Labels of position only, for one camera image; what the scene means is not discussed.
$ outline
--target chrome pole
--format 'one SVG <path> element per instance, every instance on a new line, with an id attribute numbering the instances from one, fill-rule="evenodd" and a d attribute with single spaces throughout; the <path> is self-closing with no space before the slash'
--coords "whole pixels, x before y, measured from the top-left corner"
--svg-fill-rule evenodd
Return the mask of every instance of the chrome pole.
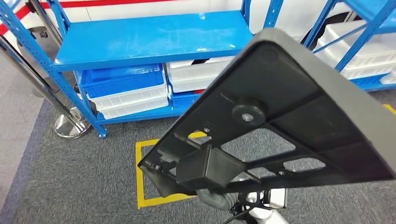
<path id="1" fill-rule="evenodd" d="M 55 42 L 60 47 L 63 40 L 62 40 L 62 36 L 60 35 L 57 27 L 49 19 L 47 13 L 41 7 L 41 5 L 40 5 L 38 0 L 29 0 L 29 1 L 32 4 L 32 6 L 35 9 L 35 11 L 37 12 L 37 15 L 40 18 L 40 20 L 44 23 L 44 26 L 47 28 L 47 30 L 51 34 L 52 38 L 54 38 Z"/>
<path id="2" fill-rule="evenodd" d="M 76 107 L 69 110 L 60 102 L 47 82 L 3 36 L 0 38 L 0 49 L 3 55 L 40 91 L 55 109 L 62 113 L 55 122 L 55 132 L 59 136 L 75 139 L 82 136 L 91 127 L 91 124 L 85 120 Z"/>

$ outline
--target cable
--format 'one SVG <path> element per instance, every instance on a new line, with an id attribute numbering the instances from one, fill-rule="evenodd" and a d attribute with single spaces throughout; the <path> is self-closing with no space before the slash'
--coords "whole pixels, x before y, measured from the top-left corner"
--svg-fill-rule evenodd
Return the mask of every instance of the cable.
<path id="1" fill-rule="evenodd" d="M 248 210 L 245 210 L 245 211 L 239 213 L 238 215 L 233 216 L 233 217 L 227 219 L 227 221 L 223 222 L 223 224 L 227 224 L 227 223 L 233 221 L 234 219 L 236 219 L 236 218 L 238 218 L 238 217 L 241 217 L 241 216 L 245 215 L 246 213 L 248 213 L 248 212 L 251 211 L 252 209 L 254 209 L 254 207 L 250 207 Z"/>

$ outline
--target yellow tape marking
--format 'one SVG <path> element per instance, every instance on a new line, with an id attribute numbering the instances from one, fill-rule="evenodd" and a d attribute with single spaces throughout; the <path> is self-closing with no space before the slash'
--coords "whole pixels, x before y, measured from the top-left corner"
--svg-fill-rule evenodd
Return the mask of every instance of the yellow tape marking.
<path id="1" fill-rule="evenodd" d="M 393 107 L 392 107 L 391 105 L 389 105 L 389 104 L 383 104 L 383 106 L 384 106 L 386 109 L 390 110 L 393 114 L 396 114 L 396 110 L 393 109 Z"/>
<path id="2" fill-rule="evenodd" d="M 205 137 L 206 134 L 203 132 L 194 132 L 191 133 L 189 138 L 201 138 Z M 173 194 L 168 197 L 156 197 L 150 199 L 144 199 L 144 186 L 143 186 L 143 172 L 137 166 L 137 164 L 141 160 L 141 148 L 145 146 L 153 146 L 157 144 L 159 139 L 152 139 L 147 141 L 138 141 L 135 143 L 135 168 L 136 168 L 136 195 L 137 195 L 137 209 L 141 209 L 144 207 L 155 206 L 159 204 L 165 204 L 180 200 L 185 200 L 189 198 L 193 198 L 195 196 L 188 196 L 185 194 Z"/>

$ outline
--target blue shelving unit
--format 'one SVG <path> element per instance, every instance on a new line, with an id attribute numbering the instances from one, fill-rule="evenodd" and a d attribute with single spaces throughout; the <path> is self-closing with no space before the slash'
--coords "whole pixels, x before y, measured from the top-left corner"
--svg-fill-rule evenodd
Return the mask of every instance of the blue shelving unit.
<path id="1" fill-rule="evenodd" d="M 313 43 L 315 37 L 318 35 L 320 28 L 323 26 L 329 12 L 338 2 L 344 2 L 345 4 L 347 4 L 351 9 L 353 9 L 354 12 L 356 12 L 361 18 L 365 19 L 367 22 L 365 25 L 360 26 L 355 30 L 352 30 L 351 32 L 341 36 L 337 40 L 334 40 L 314 51 L 314 53 L 321 51 L 324 48 L 337 43 L 343 38 L 350 36 L 365 28 L 365 30 L 362 32 L 356 42 L 351 46 L 349 51 L 335 66 L 335 70 L 340 72 L 352 60 L 352 58 L 363 47 L 363 45 L 370 40 L 373 35 L 396 32 L 396 0 L 328 0 L 311 32 L 308 34 L 308 37 L 304 42 L 304 46 L 309 47 Z M 357 84 L 358 87 L 366 91 L 396 88 L 395 85 L 381 84 L 378 77 L 379 76 L 359 78 L 351 81 Z"/>
<path id="2" fill-rule="evenodd" d="M 105 120 L 100 113 L 93 115 L 86 92 L 81 87 L 83 99 L 77 97 L 62 71 L 74 71 L 81 81 L 89 70 L 234 56 L 253 36 L 248 28 L 250 0 L 244 0 L 239 11 L 79 23 L 69 21 L 58 0 L 47 0 L 47 3 L 54 12 L 63 38 L 54 62 L 1 0 L 0 19 L 101 138 L 106 137 L 104 124 L 180 116 L 188 107 L 174 106 L 170 102 L 164 108 Z M 271 0 L 264 27 L 275 26 L 282 3 L 283 0 Z"/>

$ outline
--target plastic storage bin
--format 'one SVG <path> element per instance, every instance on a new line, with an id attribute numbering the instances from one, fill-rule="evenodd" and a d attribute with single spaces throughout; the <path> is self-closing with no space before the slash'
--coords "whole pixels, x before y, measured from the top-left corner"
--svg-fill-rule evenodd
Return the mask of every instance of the plastic storage bin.
<path id="1" fill-rule="evenodd" d="M 149 111 L 160 107 L 165 107 L 168 105 L 169 105 L 168 97 L 160 96 L 160 97 L 152 98 L 150 100 L 144 100 L 140 102 L 122 104 L 120 106 L 111 106 L 107 108 L 102 108 L 99 112 L 103 114 L 103 117 L 105 119 L 112 119 L 133 113 Z"/>
<path id="2" fill-rule="evenodd" d="M 380 82 L 384 85 L 396 84 L 396 66 L 393 67 L 392 71 L 387 76 L 381 78 Z"/>
<path id="3" fill-rule="evenodd" d="M 326 26 L 325 32 L 318 42 L 321 42 L 321 46 L 324 46 L 324 44 L 338 39 L 342 35 L 358 28 L 365 23 L 365 21 L 352 21 L 329 24 Z M 326 49 L 333 54 L 333 58 L 331 58 L 328 64 L 332 67 L 335 67 L 345 55 L 345 53 L 355 43 L 358 37 L 362 34 L 363 30 L 345 37 L 333 45 L 328 46 Z M 345 69 L 356 69 L 358 67 L 367 67 L 371 65 L 396 63 L 395 40 L 396 33 L 374 35 L 353 57 Z"/>
<path id="4" fill-rule="evenodd" d="M 230 62 L 229 58 L 180 67 L 172 63 L 167 64 L 169 82 L 172 84 L 173 92 L 206 89 Z"/>
<path id="5" fill-rule="evenodd" d="M 116 93 L 116 94 L 97 97 L 97 98 L 90 98 L 90 97 L 88 98 L 95 103 L 96 109 L 98 111 L 102 110 L 103 108 L 119 106 L 133 102 L 136 103 L 144 100 L 150 100 L 156 97 L 166 98 L 168 96 L 168 89 L 167 89 L 164 72 L 161 78 L 162 78 L 161 81 L 162 84 L 160 85 L 150 86 L 150 87 L 127 91 L 127 92 Z"/>
<path id="6" fill-rule="evenodd" d="M 161 84 L 164 84 L 161 64 L 85 70 L 79 80 L 91 99 Z"/>
<path id="7" fill-rule="evenodd" d="M 194 91 L 174 93 L 172 96 L 172 105 L 177 108 L 190 107 L 201 94 Z"/>
<path id="8" fill-rule="evenodd" d="M 324 46 L 324 43 L 319 39 L 318 48 L 321 46 Z M 332 68 L 334 68 L 339 61 L 328 48 L 323 49 L 315 55 Z M 394 66 L 394 63 L 376 63 L 368 66 L 346 66 L 340 74 L 347 79 L 363 78 L 389 73 Z"/>
<path id="9" fill-rule="evenodd" d="M 222 61 L 231 61 L 234 58 L 234 56 L 229 56 L 229 57 L 214 57 L 210 58 L 208 61 L 205 63 L 213 63 L 213 62 L 222 62 Z M 189 60 L 189 61 L 180 61 L 180 62 L 170 62 L 166 63 L 167 68 L 175 69 L 175 68 L 180 68 L 184 66 L 190 66 L 194 60 Z"/>

